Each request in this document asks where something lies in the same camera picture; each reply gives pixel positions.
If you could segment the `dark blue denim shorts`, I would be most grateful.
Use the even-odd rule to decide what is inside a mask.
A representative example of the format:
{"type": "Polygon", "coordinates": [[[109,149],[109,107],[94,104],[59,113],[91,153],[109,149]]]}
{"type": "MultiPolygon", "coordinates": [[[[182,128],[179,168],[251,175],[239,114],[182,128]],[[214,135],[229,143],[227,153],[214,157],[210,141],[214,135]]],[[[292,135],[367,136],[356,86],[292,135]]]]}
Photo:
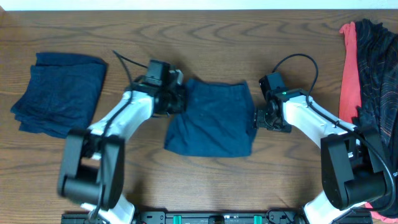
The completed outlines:
{"type": "Polygon", "coordinates": [[[186,110],[170,122],[164,149],[183,156],[250,156],[257,129],[248,84],[190,79],[186,88],[186,110]]]}

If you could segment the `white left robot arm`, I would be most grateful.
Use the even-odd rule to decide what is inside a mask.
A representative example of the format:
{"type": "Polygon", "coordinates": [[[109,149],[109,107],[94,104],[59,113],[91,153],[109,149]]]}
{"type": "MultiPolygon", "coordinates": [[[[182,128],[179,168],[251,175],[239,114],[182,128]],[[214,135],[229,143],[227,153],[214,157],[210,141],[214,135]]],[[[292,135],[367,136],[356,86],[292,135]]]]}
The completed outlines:
{"type": "Polygon", "coordinates": [[[154,114],[177,114],[185,107],[182,84],[133,84],[102,120],[71,130],[57,192],[87,213],[66,213],[62,223],[132,223],[135,207],[122,195],[126,141],[154,114]]]}

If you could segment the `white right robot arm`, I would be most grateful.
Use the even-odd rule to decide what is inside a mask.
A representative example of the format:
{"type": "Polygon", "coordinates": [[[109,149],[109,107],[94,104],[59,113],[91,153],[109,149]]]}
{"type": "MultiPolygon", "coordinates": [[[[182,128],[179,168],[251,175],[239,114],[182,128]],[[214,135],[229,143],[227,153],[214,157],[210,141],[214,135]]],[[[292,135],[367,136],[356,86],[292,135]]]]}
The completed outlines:
{"type": "Polygon", "coordinates": [[[301,89],[262,93],[266,105],[254,113],[255,128],[289,133],[296,127],[320,148],[323,190],[303,207],[297,223],[336,223],[382,197],[387,202],[374,211],[392,206],[394,177],[376,130],[338,119],[301,89]]]}

